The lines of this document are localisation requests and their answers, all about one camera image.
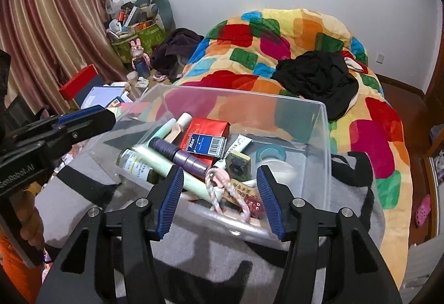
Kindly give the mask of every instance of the electrical socket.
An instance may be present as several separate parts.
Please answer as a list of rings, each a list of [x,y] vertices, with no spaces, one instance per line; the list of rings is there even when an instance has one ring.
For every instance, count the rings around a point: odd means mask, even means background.
[[[384,62],[384,55],[382,53],[378,53],[378,57],[376,57],[376,62],[382,64]]]

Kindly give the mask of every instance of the light green tube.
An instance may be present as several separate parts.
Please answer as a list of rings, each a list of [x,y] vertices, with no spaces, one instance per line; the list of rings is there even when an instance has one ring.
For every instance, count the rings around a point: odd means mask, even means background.
[[[176,122],[177,122],[176,119],[173,118],[173,119],[169,120],[168,122],[164,123],[163,126],[160,129],[158,129],[156,131],[156,133],[153,136],[151,136],[150,139],[146,143],[144,143],[144,145],[148,146],[150,141],[155,137],[159,137],[161,139],[164,139],[171,132],[171,130]]]
[[[168,175],[170,169],[174,165],[166,157],[151,149],[151,147],[134,146],[132,149],[139,154],[142,161],[150,165],[154,169],[154,171],[156,171],[163,177],[166,177]],[[211,203],[210,196],[208,195],[208,191],[206,190],[206,186],[203,182],[196,179],[194,176],[190,175],[186,171],[183,172],[183,179],[183,188],[185,190],[191,191],[192,193],[199,196],[201,199],[204,199]],[[223,190],[220,188],[214,188],[214,190],[216,198],[218,199],[218,201],[220,201],[222,198]]]

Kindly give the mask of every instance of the pink shoe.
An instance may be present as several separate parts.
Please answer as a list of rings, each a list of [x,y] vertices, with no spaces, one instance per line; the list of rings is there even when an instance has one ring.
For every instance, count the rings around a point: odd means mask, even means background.
[[[430,195],[427,194],[425,198],[422,199],[421,205],[419,206],[415,214],[415,222],[418,228],[424,225],[431,210],[432,205],[430,203]]]

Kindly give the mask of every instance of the bed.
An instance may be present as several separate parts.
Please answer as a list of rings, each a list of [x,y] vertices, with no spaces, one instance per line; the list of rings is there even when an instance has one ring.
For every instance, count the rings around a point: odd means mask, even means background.
[[[176,83],[291,95],[270,77],[279,59],[310,50],[346,51],[363,72],[356,104],[329,123],[332,153],[361,151],[370,158],[385,216],[380,251],[398,285],[405,273],[412,208],[412,179],[403,127],[367,67],[363,45],[338,19],[306,9],[264,9],[215,26],[199,44]]]

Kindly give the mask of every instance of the wooden floor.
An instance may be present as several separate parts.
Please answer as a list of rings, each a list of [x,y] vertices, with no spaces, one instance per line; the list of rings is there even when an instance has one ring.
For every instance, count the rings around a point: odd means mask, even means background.
[[[428,194],[425,170],[421,158],[430,148],[429,130],[431,120],[426,106],[418,95],[389,84],[382,84],[386,100],[398,112],[404,128],[405,146],[410,156],[413,181],[413,206],[408,244],[419,244],[427,240],[430,230],[430,215],[421,228],[415,225],[415,211]]]

